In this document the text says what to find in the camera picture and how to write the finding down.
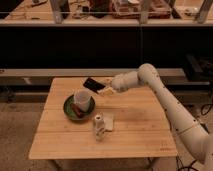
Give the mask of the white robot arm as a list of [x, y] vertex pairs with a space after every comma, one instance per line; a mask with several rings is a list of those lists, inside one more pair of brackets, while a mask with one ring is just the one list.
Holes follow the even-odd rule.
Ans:
[[99, 93], [122, 93], [144, 85], [152, 90], [187, 151], [203, 165], [203, 171], [213, 171], [213, 133], [208, 133], [167, 89], [152, 64], [145, 63], [136, 71], [114, 76]]

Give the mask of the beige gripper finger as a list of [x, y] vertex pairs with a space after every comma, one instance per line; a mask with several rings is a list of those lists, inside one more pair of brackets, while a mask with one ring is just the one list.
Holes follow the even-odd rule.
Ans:
[[105, 79], [104, 79], [104, 82], [110, 83], [110, 82], [112, 82], [112, 80], [113, 80], [113, 78], [105, 78]]
[[98, 90], [98, 94], [100, 95], [111, 95], [114, 93], [114, 90], [112, 89], [112, 87], [105, 87], [101, 90]]

